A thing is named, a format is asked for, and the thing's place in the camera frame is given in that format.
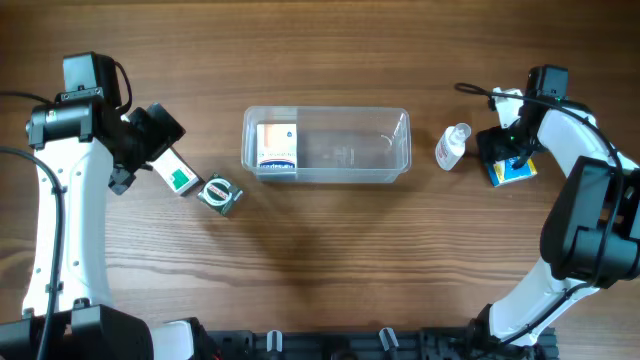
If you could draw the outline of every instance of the plastic bin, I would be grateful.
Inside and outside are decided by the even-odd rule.
[[[258,164],[260,124],[296,124],[295,167]],[[250,107],[244,114],[242,166],[261,181],[392,183],[411,167],[409,114],[376,107]]]

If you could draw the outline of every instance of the wooden table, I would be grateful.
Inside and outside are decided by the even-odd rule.
[[[568,67],[571,97],[640,159],[637,3],[53,3],[66,6],[0,8],[0,88],[52,98],[64,55],[108,54],[125,66],[134,106],[160,102],[186,128],[175,149],[202,177],[220,172],[246,191],[229,219],[154,173],[109,194],[115,303],[152,326],[188,316],[257,332],[462,326],[506,295],[539,257],[564,176],[546,154],[536,178],[497,189],[475,158],[442,171],[434,146],[447,126],[498,123],[455,82],[524,88],[533,66]],[[392,185],[259,183],[240,165],[252,105],[402,107],[413,166]],[[0,144],[26,149],[32,106],[2,99]],[[9,321],[33,263],[34,166],[3,157],[0,189],[0,320]],[[637,357],[639,296],[640,282],[620,282],[572,308],[555,323],[562,358]]]

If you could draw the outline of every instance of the rectangular storage box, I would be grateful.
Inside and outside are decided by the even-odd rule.
[[[261,181],[391,183],[411,167],[409,115],[396,108],[250,107],[242,166]]]

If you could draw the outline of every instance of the white bottle cap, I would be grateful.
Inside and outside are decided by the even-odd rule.
[[[469,136],[471,136],[471,126],[460,123],[456,125],[451,135],[449,135],[449,141],[451,141],[453,145],[462,145],[467,141]]]

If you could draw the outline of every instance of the white bottle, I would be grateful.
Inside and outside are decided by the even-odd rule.
[[[451,170],[464,154],[464,142],[471,136],[471,127],[460,123],[449,126],[436,146],[436,161],[444,170]]]

